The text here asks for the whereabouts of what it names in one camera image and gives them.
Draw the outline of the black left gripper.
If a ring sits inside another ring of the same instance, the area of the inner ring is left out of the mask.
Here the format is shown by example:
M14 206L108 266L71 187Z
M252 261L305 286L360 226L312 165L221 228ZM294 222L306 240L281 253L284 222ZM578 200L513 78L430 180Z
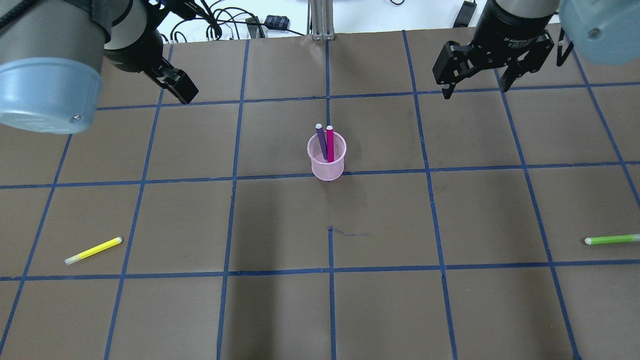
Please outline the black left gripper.
M113 18L106 59L124 72L144 73L180 104L191 104L200 91L185 71L163 57L163 38L157 30L171 8L160 0L110 0L108 5Z

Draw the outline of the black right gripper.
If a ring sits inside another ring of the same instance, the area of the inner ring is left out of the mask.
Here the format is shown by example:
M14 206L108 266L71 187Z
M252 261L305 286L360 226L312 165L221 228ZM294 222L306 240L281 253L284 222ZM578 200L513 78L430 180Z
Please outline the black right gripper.
M500 91L507 92L526 73L537 73L554 47L546 29L556 12L554 0L489 0L471 41L446 42L432 68L443 98L480 71L504 68Z

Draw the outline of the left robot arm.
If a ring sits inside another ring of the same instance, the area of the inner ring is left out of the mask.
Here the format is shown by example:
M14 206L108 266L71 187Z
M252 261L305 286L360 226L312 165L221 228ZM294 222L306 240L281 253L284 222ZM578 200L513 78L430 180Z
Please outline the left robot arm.
M198 88L163 56L158 26L170 13L189 21L205 11L193 0L3 0L2 125L84 132L98 109L103 59L190 104Z

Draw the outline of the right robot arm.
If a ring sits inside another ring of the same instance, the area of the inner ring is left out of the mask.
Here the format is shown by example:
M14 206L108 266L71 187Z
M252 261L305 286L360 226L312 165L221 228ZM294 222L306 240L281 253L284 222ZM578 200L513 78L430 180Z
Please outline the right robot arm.
M477 73L504 68L498 86L539 71L557 47L557 66L572 50L603 65L639 57L637 0L489 0L469 44L446 42L432 68L446 100L457 84Z

